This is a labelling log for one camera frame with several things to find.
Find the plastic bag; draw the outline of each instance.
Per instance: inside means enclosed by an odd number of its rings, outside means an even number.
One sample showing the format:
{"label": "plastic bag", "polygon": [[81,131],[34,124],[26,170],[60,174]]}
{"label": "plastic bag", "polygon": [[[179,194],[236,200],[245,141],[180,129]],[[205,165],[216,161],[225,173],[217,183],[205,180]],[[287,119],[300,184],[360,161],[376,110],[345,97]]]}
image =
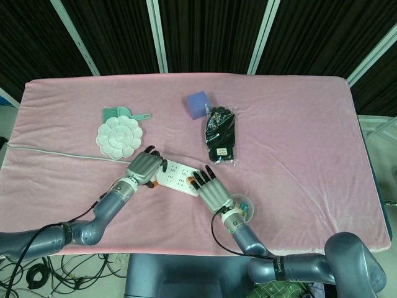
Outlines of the plastic bag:
{"label": "plastic bag", "polygon": [[208,121],[205,127],[205,143],[210,160],[214,163],[235,165],[235,108],[206,106],[206,110]]}

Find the table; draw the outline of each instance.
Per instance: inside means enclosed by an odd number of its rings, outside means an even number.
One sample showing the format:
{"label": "table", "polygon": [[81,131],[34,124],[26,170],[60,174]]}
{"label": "table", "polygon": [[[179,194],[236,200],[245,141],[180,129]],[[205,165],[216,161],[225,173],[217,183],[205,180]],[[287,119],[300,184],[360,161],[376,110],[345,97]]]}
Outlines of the table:
{"label": "table", "polygon": [[[105,107],[152,113],[143,143],[195,168],[208,163],[206,119],[192,120],[187,95],[204,90],[237,108],[235,167],[213,170],[231,193],[255,206],[251,227],[275,254],[319,252],[332,234],[357,234],[372,251],[390,246],[349,86],[327,76],[222,73],[139,74],[38,79],[26,84],[9,145],[102,156],[95,143]],[[7,149],[0,171],[0,226],[16,232],[84,212],[126,165]],[[141,187],[95,246],[72,253],[227,255],[213,241],[211,213],[199,197]],[[237,250],[220,223],[216,234]]]}

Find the power strip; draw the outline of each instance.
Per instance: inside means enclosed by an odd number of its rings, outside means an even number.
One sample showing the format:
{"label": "power strip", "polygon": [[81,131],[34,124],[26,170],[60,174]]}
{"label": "power strip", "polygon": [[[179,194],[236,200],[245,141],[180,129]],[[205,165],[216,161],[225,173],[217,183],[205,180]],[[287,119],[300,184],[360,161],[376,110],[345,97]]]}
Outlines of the power strip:
{"label": "power strip", "polygon": [[157,174],[154,175],[154,180],[156,180],[160,185],[198,197],[199,194],[189,183],[187,178],[190,176],[192,177],[194,171],[200,171],[190,166],[183,165],[182,163],[176,163],[172,160],[167,160],[167,162],[167,171],[163,173],[160,168]]}

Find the gray robot arm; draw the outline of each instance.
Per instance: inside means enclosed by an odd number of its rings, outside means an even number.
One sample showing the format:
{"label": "gray robot arm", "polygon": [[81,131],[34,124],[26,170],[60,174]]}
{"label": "gray robot arm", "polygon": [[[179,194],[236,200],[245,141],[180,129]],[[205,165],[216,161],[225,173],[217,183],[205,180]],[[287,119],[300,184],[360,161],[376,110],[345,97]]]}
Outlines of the gray robot arm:
{"label": "gray robot arm", "polygon": [[330,237],[325,255],[273,255],[233,209],[230,193],[208,166],[206,169],[211,179],[202,171],[197,192],[214,217],[221,216],[241,251],[254,256],[249,263],[249,275],[255,283],[278,280],[336,284],[340,298],[375,298],[386,285],[385,272],[362,240],[352,233]]}
{"label": "gray robot arm", "polygon": [[[150,181],[151,177],[160,166],[163,167],[163,171],[166,170],[166,160],[158,151],[150,153],[153,148],[154,146],[150,146],[138,154],[128,166],[126,177],[116,180],[103,198],[95,203],[93,220],[70,220],[44,229],[29,247],[24,260],[52,255],[68,244],[95,245],[98,243],[106,226],[137,192],[138,185],[154,187]],[[37,231],[0,233],[0,256],[17,261]]]}

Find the black backdrop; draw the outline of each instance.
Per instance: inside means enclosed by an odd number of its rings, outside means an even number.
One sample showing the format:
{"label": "black backdrop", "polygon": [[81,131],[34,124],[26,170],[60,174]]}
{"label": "black backdrop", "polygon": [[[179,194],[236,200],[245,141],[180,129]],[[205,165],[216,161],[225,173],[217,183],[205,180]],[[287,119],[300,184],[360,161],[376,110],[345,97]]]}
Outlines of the black backdrop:
{"label": "black backdrop", "polygon": [[[159,71],[146,0],[62,0],[101,75]],[[159,0],[169,72],[246,73],[267,0]],[[91,72],[49,0],[0,0],[0,87]],[[257,75],[347,78],[397,23],[394,0],[281,0]],[[352,87],[359,114],[397,115],[397,46]]]}

